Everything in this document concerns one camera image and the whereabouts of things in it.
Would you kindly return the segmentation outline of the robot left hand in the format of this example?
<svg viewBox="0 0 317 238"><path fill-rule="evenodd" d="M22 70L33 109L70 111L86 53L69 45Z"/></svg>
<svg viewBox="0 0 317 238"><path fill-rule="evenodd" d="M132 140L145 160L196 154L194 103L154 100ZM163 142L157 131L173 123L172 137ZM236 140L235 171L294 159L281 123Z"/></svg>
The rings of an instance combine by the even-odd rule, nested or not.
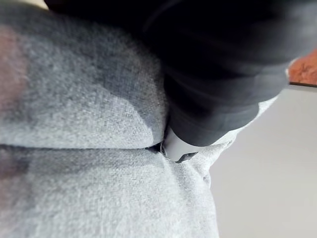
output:
<svg viewBox="0 0 317 238"><path fill-rule="evenodd" d="M170 118L160 151L181 163L250 123L317 45L314 0L48 0L119 26L159 58Z"/></svg>

